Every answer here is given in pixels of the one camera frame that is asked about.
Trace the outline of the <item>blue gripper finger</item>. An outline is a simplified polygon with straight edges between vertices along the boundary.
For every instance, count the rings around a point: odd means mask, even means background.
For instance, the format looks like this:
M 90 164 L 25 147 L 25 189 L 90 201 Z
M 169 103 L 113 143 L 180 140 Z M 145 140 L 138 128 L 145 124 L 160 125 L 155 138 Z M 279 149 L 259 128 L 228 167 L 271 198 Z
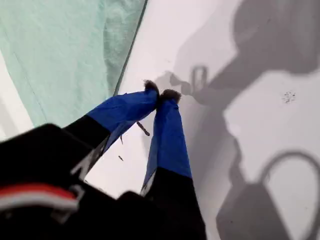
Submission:
M 159 240 L 205 240 L 178 103 L 181 94 L 166 89 L 153 123 L 142 194 L 155 206 Z
M 159 97 L 157 85 L 146 80 L 143 91 L 105 100 L 63 128 L 70 137 L 63 151 L 80 160 L 92 150 L 98 150 L 100 157 L 128 129 L 156 109 Z

